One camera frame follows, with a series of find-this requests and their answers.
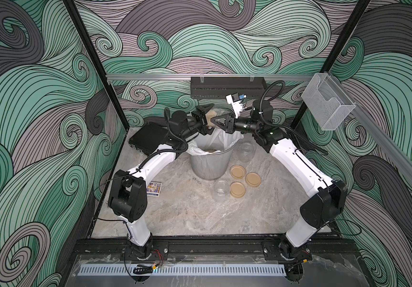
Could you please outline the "jar with beige lid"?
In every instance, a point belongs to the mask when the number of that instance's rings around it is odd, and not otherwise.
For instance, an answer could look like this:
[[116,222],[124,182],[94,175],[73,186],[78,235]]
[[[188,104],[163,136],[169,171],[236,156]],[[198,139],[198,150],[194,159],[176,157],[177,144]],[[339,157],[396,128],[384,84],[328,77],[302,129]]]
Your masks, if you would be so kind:
[[209,110],[206,113],[206,119],[207,119],[207,126],[211,127],[211,128],[217,128],[217,126],[213,123],[212,118],[214,117],[221,117],[223,115],[230,115],[230,116],[234,116],[234,112],[229,110],[229,109],[224,109],[224,108],[217,108],[214,107],[211,110]]
[[225,180],[218,180],[214,183],[213,187],[213,198],[217,202],[225,202],[230,196],[230,186],[229,183]]

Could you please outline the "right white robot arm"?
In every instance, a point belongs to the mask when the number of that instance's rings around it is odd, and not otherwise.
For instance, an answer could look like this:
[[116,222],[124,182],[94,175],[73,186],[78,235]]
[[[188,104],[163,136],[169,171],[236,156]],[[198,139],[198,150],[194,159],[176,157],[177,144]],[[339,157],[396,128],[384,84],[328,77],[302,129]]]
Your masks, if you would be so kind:
[[256,143],[284,165],[307,194],[308,200],[300,207],[300,217],[282,242],[281,249],[289,256],[343,212],[347,187],[309,161],[285,132],[289,128],[272,123],[272,117],[270,102],[257,100],[249,117],[224,114],[210,121],[229,134],[251,133]]

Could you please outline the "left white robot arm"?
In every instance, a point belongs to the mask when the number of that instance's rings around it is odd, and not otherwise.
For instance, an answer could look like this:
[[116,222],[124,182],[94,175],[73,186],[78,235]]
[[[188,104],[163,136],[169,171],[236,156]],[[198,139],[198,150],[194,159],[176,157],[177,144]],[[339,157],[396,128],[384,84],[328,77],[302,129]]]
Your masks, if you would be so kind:
[[171,113],[165,108],[164,124],[147,122],[128,141],[147,158],[129,171],[116,172],[107,203],[124,222],[133,248],[144,257],[151,253],[153,238],[144,218],[148,204],[147,186],[164,167],[187,152],[190,139],[212,134],[213,128],[208,126],[206,114],[213,106],[198,105],[190,116],[184,111]]

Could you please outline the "beige jar lid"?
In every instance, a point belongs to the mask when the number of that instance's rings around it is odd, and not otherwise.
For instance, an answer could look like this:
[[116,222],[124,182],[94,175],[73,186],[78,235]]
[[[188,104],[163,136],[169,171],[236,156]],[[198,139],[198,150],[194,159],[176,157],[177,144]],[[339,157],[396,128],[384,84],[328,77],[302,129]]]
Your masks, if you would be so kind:
[[242,198],[246,193],[245,186],[240,182],[233,182],[230,185],[230,194],[234,198]]
[[250,172],[245,176],[245,181],[247,185],[251,187],[258,187],[261,185],[261,177],[255,173],[255,172]]
[[235,179],[243,179],[246,176],[247,172],[246,172],[246,169],[243,166],[233,165],[230,168],[230,174]]

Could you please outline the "clear plastic rice jar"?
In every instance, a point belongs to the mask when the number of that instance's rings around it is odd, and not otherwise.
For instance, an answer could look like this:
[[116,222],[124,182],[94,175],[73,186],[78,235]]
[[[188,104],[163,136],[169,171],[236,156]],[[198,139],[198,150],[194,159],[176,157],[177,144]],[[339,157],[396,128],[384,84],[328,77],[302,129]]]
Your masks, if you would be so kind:
[[237,150],[238,160],[243,163],[251,162],[255,156],[256,148],[251,142],[242,142]]

